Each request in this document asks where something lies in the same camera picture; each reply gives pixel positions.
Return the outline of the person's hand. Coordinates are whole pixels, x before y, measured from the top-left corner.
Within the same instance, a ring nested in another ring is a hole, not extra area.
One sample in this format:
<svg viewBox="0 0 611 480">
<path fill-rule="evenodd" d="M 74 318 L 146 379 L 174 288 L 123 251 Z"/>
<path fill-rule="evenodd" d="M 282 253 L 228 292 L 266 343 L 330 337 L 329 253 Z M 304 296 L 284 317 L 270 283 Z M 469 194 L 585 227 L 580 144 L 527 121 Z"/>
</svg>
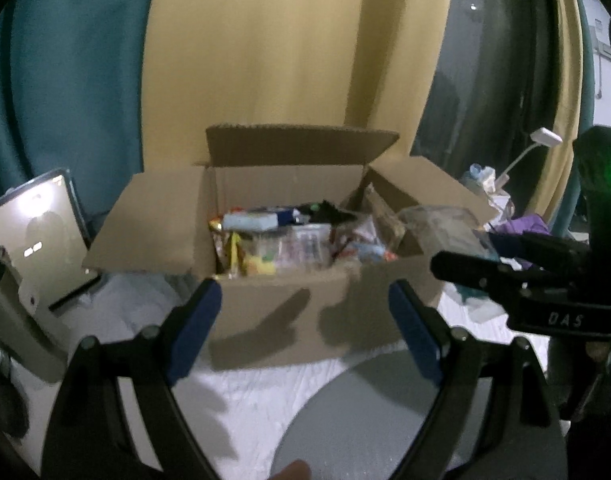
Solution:
<svg viewBox="0 0 611 480">
<path fill-rule="evenodd" d="M 276 472 L 270 480 L 311 480 L 312 471 L 304 460 L 295 460 L 281 471 Z"/>
</svg>

